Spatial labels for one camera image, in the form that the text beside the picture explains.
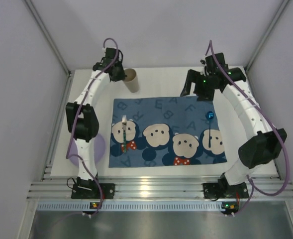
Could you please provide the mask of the beige cup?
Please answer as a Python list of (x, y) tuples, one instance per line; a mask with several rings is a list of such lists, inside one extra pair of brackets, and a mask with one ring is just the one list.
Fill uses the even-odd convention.
[(125, 72), (125, 79), (123, 80), (125, 86), (128, 88), (128, 90), (132, 93), (136, 93), (139, 91), (139, 82), (138, 82), (138, 76), (134, 69), (128, 68), (124, 70)]

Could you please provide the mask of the blue metal spoon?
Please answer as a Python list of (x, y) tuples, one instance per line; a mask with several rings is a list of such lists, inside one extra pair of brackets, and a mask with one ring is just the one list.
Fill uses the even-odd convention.
[(209, 123), (208, 147), (211, 148), (211, 123), (214, 119), (214, 112), (208, 111), (205, 115)]

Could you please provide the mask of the blue handled fork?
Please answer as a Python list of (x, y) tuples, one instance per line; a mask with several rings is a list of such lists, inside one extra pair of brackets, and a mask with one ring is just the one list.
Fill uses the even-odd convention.
[(126, 126), (127, 126), (127, 117), (126, 115), (122, 115), (122, 129), (123, 129), (123, 153), (127, 152), (126, 146)]

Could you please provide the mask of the blue cartoon bear placemat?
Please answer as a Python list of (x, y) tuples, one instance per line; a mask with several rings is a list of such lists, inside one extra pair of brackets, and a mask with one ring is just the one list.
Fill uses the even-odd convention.
[[(205, 115), (214, 112), (211, 123)], [(123, 153), (122, 115), (127, 117)], [(110, 168), (189, 166), (227, 162), (212, 101), (196, 96), (115, 99), (110, 133)]]

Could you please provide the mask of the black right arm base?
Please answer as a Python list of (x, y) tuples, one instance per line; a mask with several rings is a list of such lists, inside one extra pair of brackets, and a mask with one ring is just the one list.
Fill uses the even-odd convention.
[(212, 201), (218, 199), (246, 199), (249, 197), (245, 182), (237, 185), (229, 185), (224, 173), (217, 182), (203, 183), (204, 198)]

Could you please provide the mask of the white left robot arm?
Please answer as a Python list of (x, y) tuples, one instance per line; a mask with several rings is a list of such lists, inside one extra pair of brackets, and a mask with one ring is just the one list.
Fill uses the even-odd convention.
[(83, 181), (95, 180), (98, 174), (90, 156), (91, 146), (99, 130), (95, 113), (98, 99), (110, 82), (125, 78), (121, 51), (107, 47), (104, 52), (105, 56), (93, 66), (91, 77), (83, 91), (73, 102), (66, 104), (67, 127), (71, 133), (66, 158), (78, 160), (78, 178)]

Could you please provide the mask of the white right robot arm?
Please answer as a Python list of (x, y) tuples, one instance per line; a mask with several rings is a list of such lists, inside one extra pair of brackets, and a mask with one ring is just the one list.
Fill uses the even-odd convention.
[(250, 93), (243, 71), (229, 68), (223, 53), (212, 54), (201, 61), (203, 71), (188, 70), (181, 96), (194, 94), (199, 101), (211, 101), (216, 90), (220, 90), (229, 101), (241, 121), (247, 141), (238, 149), (238, 159), (224, 172), (219, 182), (225, 188), (244, 183), (247, 177), (261, 165), (268, 164), (282, 152), (287, 156), (286, 131), (277, 129), (262, 113), (259, 104)]

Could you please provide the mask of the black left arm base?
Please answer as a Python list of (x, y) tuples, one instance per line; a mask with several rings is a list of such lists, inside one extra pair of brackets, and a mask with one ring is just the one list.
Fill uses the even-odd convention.
[[(103, 199), (113, 199), (115, 194), (115, 184), (101, 183), (100, 184)], [(95, 182), (90, 182), (90, 185), (76, 183), (73, 185), (72, 199), (100, 199), (100, 190)]]

